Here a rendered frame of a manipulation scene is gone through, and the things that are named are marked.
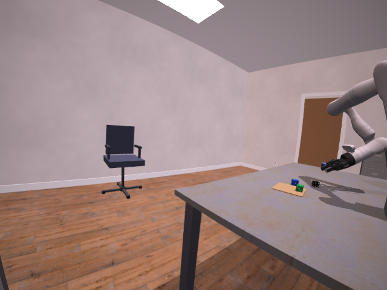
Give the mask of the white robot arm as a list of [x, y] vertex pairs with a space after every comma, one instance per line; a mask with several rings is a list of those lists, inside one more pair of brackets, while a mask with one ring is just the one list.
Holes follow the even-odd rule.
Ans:
[[356, 164], [375, 154], [383, 153], [384, 147], [387, 147], [387, 138], [375, 138], [375, 131], [353, 109], [353, 106], [359, 105], [377, 94], [383, 101], [387, 120], [387, 60], [376, 65], [372, 79], [358, 83], [327, 106], [327, 112], [332, 116], [338, 116], [343, 112], [347, 113], [354, 131], [364, 140], [366, 145], [357, 149], [355, 145], [344, 144], [342, 146], [345, 151], [352, 154]]

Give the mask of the green die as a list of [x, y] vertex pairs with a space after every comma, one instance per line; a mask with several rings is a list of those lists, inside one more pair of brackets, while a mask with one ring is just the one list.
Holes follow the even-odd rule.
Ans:
[[296, 185], [296, 191], [297, 191], [297, 192], [302, 192], [303, 189], [304, 189], [304, 185], [301, 185], [301, 184], [297, 184], [297, 185]]

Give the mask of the peach flat square mat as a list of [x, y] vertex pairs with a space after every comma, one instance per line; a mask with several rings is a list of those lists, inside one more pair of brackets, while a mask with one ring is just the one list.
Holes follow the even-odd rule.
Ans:
[[272, 189], [278, 190], [280, 192], [289, 193], [291, 195], [300, 196], [300, 197], [303, 197], [305, 191], [307, 190], [307, 189], [304, 188], [302, 192], [297, 192], [296, 191], [296, 186], [284, 184], [284, 183], [281, 183], [281, 182], [279, 182], [274, 187], [272, 187]]

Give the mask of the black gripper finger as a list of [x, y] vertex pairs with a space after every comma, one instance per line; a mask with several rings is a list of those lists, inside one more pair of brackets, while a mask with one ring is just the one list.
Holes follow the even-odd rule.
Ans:
[[336, 161], [339, 161], [339, 159], [336, 159], [336, 160], [332, 159], [331, 161], [327, 162], [325, 166], [322, 166], [321, 170], [324, 171], [326, 168], [332, 167], [333, 163]]
[[348, 163], [343, 163], [343, 164], [338, 165], [340, 162], [342, 162], [342, 159], [339, 160], [338, 162], [336, 162], [335, 165], [333, 165], [332, 167], [326, 168], [325, 172], [328, 173], [328, 172], [331, 172], [333, 170], [338, 171], [338, 170], [349, 168]]

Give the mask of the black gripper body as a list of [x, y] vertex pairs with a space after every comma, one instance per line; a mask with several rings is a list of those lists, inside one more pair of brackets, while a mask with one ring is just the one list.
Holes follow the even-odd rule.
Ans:
[[349, 167], [351, 167], [356, 164], [354, 157], [349, 152], [342, 154], [339, 160], [342, 160], [342, 162], [340, 162], [338, 165], [348, 163]]

